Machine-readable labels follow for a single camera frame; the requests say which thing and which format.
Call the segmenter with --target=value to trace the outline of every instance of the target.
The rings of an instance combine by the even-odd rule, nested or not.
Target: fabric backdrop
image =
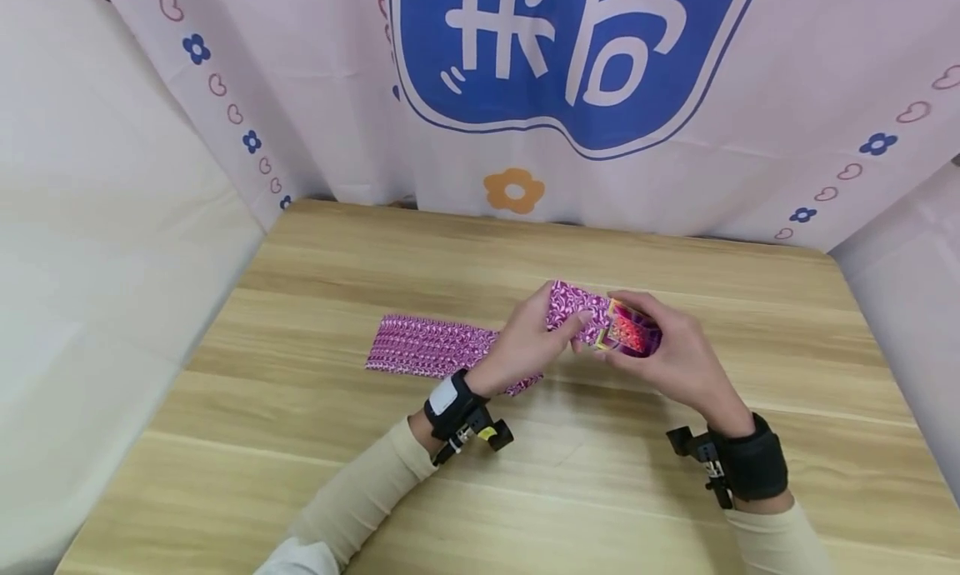
[[[412,196],[827,251],[960,145],[960,0],[113,2],[265,228]]]

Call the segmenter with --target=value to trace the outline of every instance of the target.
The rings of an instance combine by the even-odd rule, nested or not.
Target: wooden table
[[[960,573],[960,513],[826,255],[329,202],[267,236],[57,573],[252,573],[434,386],[364,371],[381,316],[499,328],[549,278],[702,319],[838,573]],[[740,573],[702,468],[663,436],[701,419],[594,361],[548,375],[492,403],[517,441],[451,461],[350,573]]]

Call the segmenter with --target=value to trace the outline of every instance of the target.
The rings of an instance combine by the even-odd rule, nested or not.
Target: white chinese characters
[[[530,8],[543,0],[524,0]],[[524,17],[514,13],[517,0],[500,0],[497,12],[480,11],[479,0],[463,0],[462,8],[447,12],[447,25],[461,30],[463,70],[478,68],[478,32],[497,34],[497,78],[510,78],[513,37],[516,36],[523,56],[536,77],[548,71],[537,38],[554,39],[554,27],[541,17]]]
[[[527,7],[535,8],[543,0],[524,0]],[[541,38],[554,41],[556,30],[551,22],[543,17],[526,17],[516,14],[517,0],[499,0],[496,12],[480,11],[479,0],[462,0],[462,7],[447,12],[447,25],[459,29],[462,39],[462,68],[465,71],[478,69],[478,32],[497,34],[497,56],[495,56],[495,76],[509,80],[513,75],[513,38],[517,38],[523,56],[530,66],[532,75],[540,78],[549,71],[549,66],[541,49]],[[582,99],[595,107],[617,106],[628,100],[643,81],[649,61],[649,46],[641,37],[615,37],[602,45],[588,65],[590,50],[593,46],[595,29],[607,20],[626,14],[652,14],[662,18],[665,30],[661,39],[652,49],[656,53],[669,53],[687,27],[687,9],[677,0],[586,0],[582,19],[576,34],[572,56],[567,64],[567,82],[564,100],[569,106]],[[608,64],[614,57],[631,58],[630,72],[618,89],[601,89],[601,81]],[[583,89],[583,78],[587,77]],[[447,87],[460,93],[459,88],[447,83]]]
[[[580,21],[580,32],[577,33],[577,42],[573,47],[573,57],[570,58],[570,68],[567,71],[567,103],[571,107],[577,101],[577,93],[583,81],[583,70],[587,66],[594,28],[607,19],[630,13],[656,14],[657,17],[666,21],[666,31],[654,47],[654,52],[657,53],[670,52],[687,27],[687,9],[677,0],[587,0],[587,5],[583,8],[583,19]],[[627,75],[627,81],[619,89],[600,89],[604,70],[611,58],[617,55],[626,55],[631,58],[630,75]],[[596,61],[590,68],[587,90],[582,96],[583,101],[596,107],[612,107],[627,100],[643,80],[648,58],[647,43],[639,37],[621,36],[608,41],[600,49]]]

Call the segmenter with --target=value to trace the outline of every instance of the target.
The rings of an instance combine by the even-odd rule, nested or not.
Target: right hand
[[[722,435],[741,438],[753,433],[753,414],[733,389],[694,316],[659,302],[650,293],[620,290],[607,295],[654,318],[663,337],[657,351],[646,358],[617,350],[594,352],[594,357],[642,379],[666,398],[688,405]],[[574,350],[581,352],[583,346],[575,345]]]

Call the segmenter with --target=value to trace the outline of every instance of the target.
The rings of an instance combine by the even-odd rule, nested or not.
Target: black wrist strap
[[[466,368],[461,368],[460,371],[450,375],[450,383],[456,391],[456,397],[446,406],[446,409],[441,411],[440,415],[434,411],[430,399],[423,404],[423,412],[433,425],[430,435],[445,442],[433,459],[434,466],[443,465],[454,454],[459,454],[463,445],[474,435],[490,444],[495,453],[513,441],[510,427],[503,419],[493,421],[486,406],[490,399],[473,393],[467,382],[463,380],[466,375]]]
[[[678,456],[691,456],[707,469],[707,489],[722,509],[732,509],[735,498],[765,500],[775,498],[788,487],[788,469],[779,437],[756,412],[757,431],[747,437],[724,437],[708,429],[694,437],[689,427],[666,433]]]
[[[779,437],[756,412],[753,423],[757,431],[747,437],[724,437],[708,429],[727,487],[735,498],[747,501],[775,498],[788,488],[788,468]]]

